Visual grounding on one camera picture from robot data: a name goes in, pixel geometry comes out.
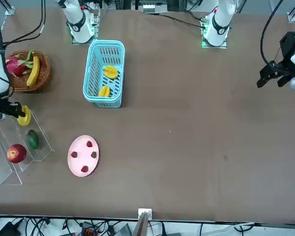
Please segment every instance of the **strawberry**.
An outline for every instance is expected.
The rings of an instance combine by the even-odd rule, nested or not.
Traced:
[[[71,156],[72,156],[73,158],[76,158],[76,157],[78,157],[78,153],[77,153],[76,151],[73,151],[73,152],[71,153]]]
[[[91,148],[91,147],[93,146],[92,142],[91,142],[91,141],[87,141],[87,146],[88,146],[89,148]]]
[[[88,166],[83,166],[81,169],[82,172],[86,173],[89,171],[89,167]]]
[[[95,159],[97,157],[96,151],[92,152],[92,154],[90,156]]]

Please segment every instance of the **clear acrylic stand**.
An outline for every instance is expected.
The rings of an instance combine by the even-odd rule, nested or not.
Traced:
[[[32,149],[27,145],[26,135],[31,129],[38,134],[38,149]],[[13,144],[21,144],[27,151],[26,158],[17,164],[7,159],[7,150]],[[27,126],[20,126],[14,117],[7,117],[0,121],[0,184],[22,184],[20,174],[33,161],[42,161],[52,151],[54,149],[33,111],[31,111],[31,121]]]

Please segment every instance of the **white cable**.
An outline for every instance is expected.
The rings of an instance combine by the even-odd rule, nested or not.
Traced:
[[[231,228],[234,228],[234,227],[239,227],[239,226],[247,226],[247,225],[254,225],[255,223],[253,222],[249,222],[249,223],[243,223],[243,224],[238,224],[238,225],[230,225],[228,227],[225,227],[221,230],[215,230],[215,231],[211,231],[211,232],[206,232],[206,233],[203,233],[201,234],[201,236],[208,236],[208,235],[212,235],[212,234],[218,234],[218,233],[221,233],[221,232],[225,232]]]

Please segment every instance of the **wicker basket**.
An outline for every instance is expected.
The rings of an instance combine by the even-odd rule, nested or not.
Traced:
[[[12,53],[10,56],[15,56],[17,54],[20,54],[20,60],[26,60],[29,51],[17,51]],[[51,67],[47,56],[38,51],[34,51],[33,55],[38,56],[40,60],[40,71],[36,83],[32,87],[26,86],[26,81],[30,76],[29,74],[19,76],[18,78],[11,76],[11,83],[14,86],[16,92],[32,92],[41,90],[47,85],[51,78]]]

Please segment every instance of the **blue plastic basket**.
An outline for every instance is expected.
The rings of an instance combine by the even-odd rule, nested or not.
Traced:
[[[83,95],[89,102],[99,107],[119,108],[122,99],[125,48],[120,41],[96,40],[88,49],[85,68]],[[113,65],[118,70],[114,80],[104,75],[104,67]],[[110,97],[98,97],[103,86],[110,87]]]

